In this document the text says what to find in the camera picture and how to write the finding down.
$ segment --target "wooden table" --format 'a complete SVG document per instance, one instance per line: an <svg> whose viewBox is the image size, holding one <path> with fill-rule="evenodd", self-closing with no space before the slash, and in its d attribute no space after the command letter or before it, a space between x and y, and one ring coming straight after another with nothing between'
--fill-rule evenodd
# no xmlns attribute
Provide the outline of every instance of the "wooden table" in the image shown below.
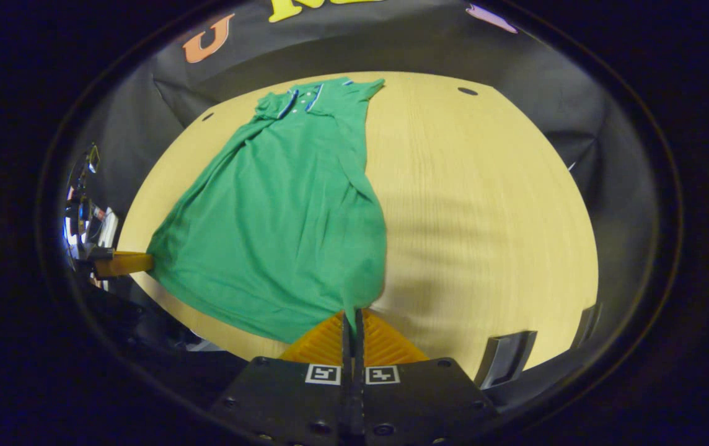
<svg viewBox="0 0 709 446"><path fill-rule="evenodd" d="M252 117L259 98L338 76L385 79L366 119L366 175L388 237L385 291L372 309L426 355L457 359L471 378L490 336L538 331L526 368L567 350L581 311L596 301L589 215L542 133L508 99L474 82L345 73L285 82L215 105L154 165L117 249L145 251L176 200ZM132 276L176 319L244 359L275 357L286 348L188 307L146 273Z"/></svg>

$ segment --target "shirt sleeve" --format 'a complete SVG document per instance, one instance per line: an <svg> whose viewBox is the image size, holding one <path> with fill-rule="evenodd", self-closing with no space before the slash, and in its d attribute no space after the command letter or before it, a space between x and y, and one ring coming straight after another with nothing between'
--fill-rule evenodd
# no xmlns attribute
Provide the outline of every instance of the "shirt sleeve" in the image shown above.
<svg viewBox="0 0 709 446"><path fill-rule="evenodd" d="M355 105L368 102L384 84L385 79L374 82L353 82L349 78L342 78L324 82L307 111L314 114L340 114Z"/></svg>
<svg viewBox="0 0 709 446"><path fill-rule="evenodd" d="M287 93L269 93L258 100L255 107L255 121L259 119L280 119L289 110L297 98L297 90L289 90Z"/></svg>

